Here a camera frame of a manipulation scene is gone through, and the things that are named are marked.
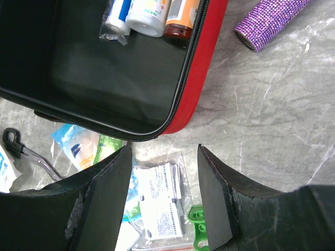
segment purple glitter roll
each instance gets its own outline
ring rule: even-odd
[[[259,52],[311,0],[261,0],[235,27],[241,42]]]

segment red case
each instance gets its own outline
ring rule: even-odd
[[[228,0],[211,0],[208,3],[206,17],[182,99],[171,124],[163,134],[174,133],[183,129],[195,111],[220,34],[227,4]]]
[[[52,121],[130,141],[184,128],[197,106],[228,0],[200,0],[186,50],[138,33],[98,38],[106,0],[2,3],[0,96]]]

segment white cylinder bottle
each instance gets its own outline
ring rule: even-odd
[[[131,0],[126,24],[144,35],[161,37],[170,3],[171,0]]]

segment white package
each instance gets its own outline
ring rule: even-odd
[[[135,167],[142,220],[148,240],[183,236],[180,222],[183,211],[178,205],[181,198],[179,172],[179,167],[170,163],[149,169]]]
[[[21,173],[14,167],[12,158],[7,155],[5,150],[0,145],[0,192],[9,193],[14,180],[16,180]]]
[[[138,240],[140,234],[129,222],[122,222],[119,236],[117,238],[115,251],[128,251]]]

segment metal scissors blade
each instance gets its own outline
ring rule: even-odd
[[[63,179],[63,177],[57,172],[57,170],[52,166],[49,161],[47,161],[41,155],[30,150],[29,148],[24,147],[21,158],[27,159],[34,164],[42,167],[45,171],[47,171],[52,180],[59,181]]]
[[[63,179],[48,160],[33,150],[26,148],[26,146],[21,143],[21,133],[17,129],[6,128],[2,139],[6,145],[6,149],[13,155],[13,157],[24,158],[42,167],[54,181]]]

